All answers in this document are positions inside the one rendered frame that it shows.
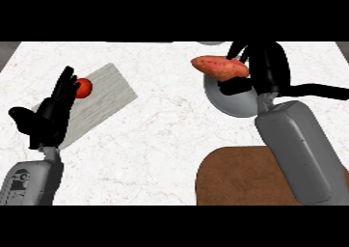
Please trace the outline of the orange sweet potato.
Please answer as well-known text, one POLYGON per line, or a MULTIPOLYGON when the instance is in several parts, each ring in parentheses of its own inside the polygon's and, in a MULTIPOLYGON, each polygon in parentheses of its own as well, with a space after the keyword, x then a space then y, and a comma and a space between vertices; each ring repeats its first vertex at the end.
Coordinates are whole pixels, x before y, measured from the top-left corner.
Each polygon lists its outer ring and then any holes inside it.
POLYGON ((222 82, 233 77, 246 77, 249 69, 236 59, 227 59, 224 56, 199 56, 190 60, 193 68, 208 77, 222 82))

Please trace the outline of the red tomato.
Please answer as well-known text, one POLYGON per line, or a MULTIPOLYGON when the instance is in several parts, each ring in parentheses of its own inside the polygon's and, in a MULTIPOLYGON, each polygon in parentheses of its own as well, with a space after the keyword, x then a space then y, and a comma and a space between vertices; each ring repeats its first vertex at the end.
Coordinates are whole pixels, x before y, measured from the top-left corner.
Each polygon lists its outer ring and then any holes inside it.
POLYGON ((85 98, 92 92, 92 83, 87 78, 78 78, 76 83, 79 84, 76 90, 76 98, 85 98))

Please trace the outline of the brown rounded cutting board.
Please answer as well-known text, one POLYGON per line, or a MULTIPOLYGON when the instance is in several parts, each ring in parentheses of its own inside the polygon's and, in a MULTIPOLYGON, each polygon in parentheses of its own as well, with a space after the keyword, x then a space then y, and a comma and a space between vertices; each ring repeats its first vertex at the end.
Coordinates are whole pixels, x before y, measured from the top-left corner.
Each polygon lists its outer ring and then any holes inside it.
POLYGON ((301 206, 349 204, 349 172, 339 162, 324 170, 282 157, 265 146, 214 150, 197 169, 197 206, 301 206))

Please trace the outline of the grey rectangular cutting board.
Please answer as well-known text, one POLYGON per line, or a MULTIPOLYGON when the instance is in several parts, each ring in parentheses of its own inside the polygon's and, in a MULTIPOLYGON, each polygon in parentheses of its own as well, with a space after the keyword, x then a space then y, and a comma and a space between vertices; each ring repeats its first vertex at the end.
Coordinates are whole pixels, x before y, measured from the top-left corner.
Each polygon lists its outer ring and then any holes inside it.
POLYGON ((73 102, 66 134, 58 145, 61 150, 137 98, 113 64, 106 64, 85 78, 92 83, 92 92, 73 102))

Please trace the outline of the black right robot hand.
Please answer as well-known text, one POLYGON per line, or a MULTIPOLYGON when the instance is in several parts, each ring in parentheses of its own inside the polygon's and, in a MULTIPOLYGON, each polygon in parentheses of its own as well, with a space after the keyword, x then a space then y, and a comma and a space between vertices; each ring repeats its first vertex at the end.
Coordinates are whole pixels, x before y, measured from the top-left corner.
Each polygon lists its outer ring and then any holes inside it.
POLYGON ((249 90, 258 95, 279 93, 290 85, 290 69, 285 50, 274 41, 233 41, 227 59, 242 52, 239 61, 249 62, 249 77, 217 82, 220 92, 233 96, 249 90))

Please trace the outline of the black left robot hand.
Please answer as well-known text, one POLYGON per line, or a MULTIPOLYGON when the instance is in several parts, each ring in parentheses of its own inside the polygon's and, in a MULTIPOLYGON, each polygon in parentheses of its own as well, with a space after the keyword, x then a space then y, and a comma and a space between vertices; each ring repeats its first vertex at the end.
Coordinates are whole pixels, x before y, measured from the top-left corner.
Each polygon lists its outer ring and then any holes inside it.
POLYGON ((51 96, 42 100, 36 111, 32 112, 23 107, 13 107, 8 110, 19 132, 29 136, 30 150, 42 147, 55 148, 60 145, 78 88, 73 68, 64 67, 51 96))

